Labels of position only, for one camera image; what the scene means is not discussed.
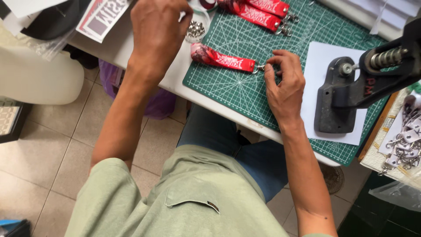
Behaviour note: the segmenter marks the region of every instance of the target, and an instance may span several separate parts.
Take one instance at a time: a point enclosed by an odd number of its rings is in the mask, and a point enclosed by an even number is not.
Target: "hand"
[[[297,55],[283,49],[274,50],[273,54],[264,67],[266,96],[282,132],[283,127],[302,122],[300,111],[306,82]],[[278,85],[272,64],[281,66],[277,75],[282,76],[282,81]]]
[[[179,22],[182,11],[186,15]],[[183,43],[192,15],[186,0],[138,0],[131,10],[134,48],[128,71],[142,71],[145,76],[138,79],[157,86]]]

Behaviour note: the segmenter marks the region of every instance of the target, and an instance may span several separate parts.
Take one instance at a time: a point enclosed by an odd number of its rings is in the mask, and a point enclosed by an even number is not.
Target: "blue jeans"
[[[241,146],[234,122],[192,104],[177,147],[199,145],[235,158],[270,201],[288,183],[283,145],[267,140]]]

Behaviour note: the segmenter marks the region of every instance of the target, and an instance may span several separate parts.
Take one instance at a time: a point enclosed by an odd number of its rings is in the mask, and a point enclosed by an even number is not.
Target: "red strap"
[[[218,0],[218,6],[249,22],[266,27],[273,32],[276,32],[281,25],[281,19],[277,16],[256,9],[241,0]]]
[[[201,43],[194,43],[190,46],[190,56],[193,61],[210,64],[217,67],[227,67],[253,72],[255,61],[234,56],[228,56],[216,52],[212,48]]]
[[[260,9],[265,12],[269,12],[279,16],[280,18],[285,18],[288,14],[289,4],[281,2],[279,0],[245,0],[246,3],[251,6]]]

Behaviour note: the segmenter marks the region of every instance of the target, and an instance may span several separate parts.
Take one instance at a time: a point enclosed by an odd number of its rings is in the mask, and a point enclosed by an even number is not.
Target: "finished keychain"
[[[245,0],[251,6],[265,12],[279,16],[284,22],[292,21],[298,23],[298,16],[289,12],[290,6],[279,0]]]
[[[190,46],[190,56],[193,61],[217,67],[243,70],[252,74],[264,71],[264,65],[260,65],[256,60],[221,54],[201,43],[194,43]]]
[[[291,29],[275,15],[259,10],[242,0],[218,0],[218,6],[237,16],[271,30],[275,35],[291,36]]]

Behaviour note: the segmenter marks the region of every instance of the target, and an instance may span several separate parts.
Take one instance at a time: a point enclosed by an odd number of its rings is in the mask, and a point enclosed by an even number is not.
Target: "keychain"
[[[264,70],[264,65],[260,65],[260,63],[256,60],[221,54],[201,43],[194,43],[190,46],[190,56],[193,61],[196,62],[210,64],[217,67],[243,70],[252,74]]]
[[[298,23],[299,18],[297,15],[289,12],[290,6],[279,0],[245,0],[249,5],[260,9],[265,12],[272,13],[279,16],[284,21],[292,21]]]
[[[421,97],[419,95],[408,95],[404,99],[402,109],[402,130],[396,135],[395,141],[386,144],[387,148],[393,151],[387,156],[382,166],[380,176],[393,170],[398,165],[409,170],[417,167],[421,158]]]
[[[288,24],[282,22],[279,17],[259,10],[241,0],[218,0],[218,6],[246,21],[271,30],[275,35],[282,33],[285,36],[291,36],[291,29],[288,27]]]

